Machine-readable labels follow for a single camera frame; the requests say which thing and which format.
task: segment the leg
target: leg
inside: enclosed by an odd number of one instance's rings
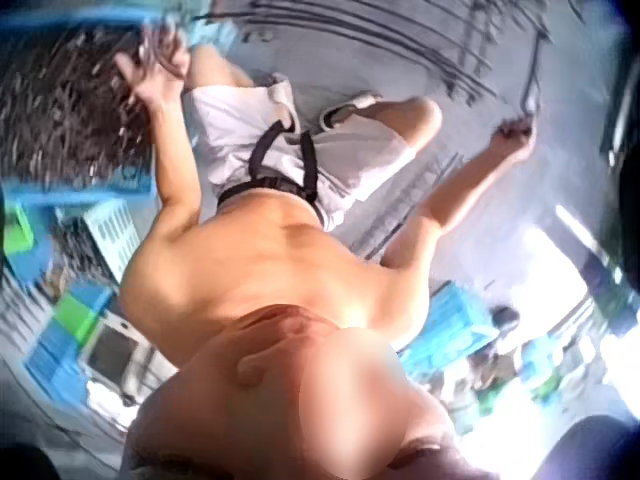
[[[386,125],[395,131],[416,152],[436,136],[442,125],[442,111],[436,102],[425,97],[404,102],[380,102],[367,108],[345,107],[336,112],[332,123],[337,125],[351,115],[358,115]]]
[[[212,45],[198,45],[191,53],[187,88],[211,85],[252,88],[253,80],[240,67],[222,57]]]

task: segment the black belt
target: black belt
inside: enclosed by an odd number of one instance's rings
[[[320,209],[316,205],[318,199],[318,159],[316,158],[316,149],[313,145],[311,133],[306,131],[300,137],[300,147],[302,148],[302,163],[304,166],[304,180],[301,187],[293,180],[286,177],[259,177],[260,167],[264,161],[264,157],[273,145],[273,142],[282,135],[286,129],[283,123],[278,120],[271,125],[269,129],[260,137],[256,143],[256,147],[249,157],[249,177],[251,180],[241,183],[235,187],[231,187],[220,195],[218,199],[218,207],[224,202],[236,195],[244,193],[254,188],[268,188],[279,192],[290,193],[305,200],[318,215],[320,223],[324,225],[324,217]]]

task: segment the green crate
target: green crate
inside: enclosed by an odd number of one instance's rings
[[[33,248],[31,225],[20,205],[5,208],[4,252],[7,255],[26,252]]]
[[[96,326],[98,314],[69,294],[56,304],[54,318],[84,347]]]

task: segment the white shorts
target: white shorts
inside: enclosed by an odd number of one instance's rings
[[[209,181],[221,191],[250,180],[251,152],[277,120],[274,88],[215,85],[186,95],[187,110],[198,133],[198,155],[211,162]],[[298,139],[293,140],[290,135],[280,136],[263,166],[302,185],[302,153]],[[356,200],[365,201],[416,156],[389,127],[358,115],[313,140],[319,169],[318,208],[327,231],[344,221],[345,212]]]

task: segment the hand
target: hand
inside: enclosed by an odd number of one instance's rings
[[[145,26],[140,57],[141,65],[136,65],[125,53],[114,57],[132,94],[144,102],[150,112],[179,105],[191,60],[182,32],[171,26],[155,31]]]
[[[491,138],[489,150],[505,160],[517,163],[529,158],[535,147],[535,118],[524,116],[502,122]]]

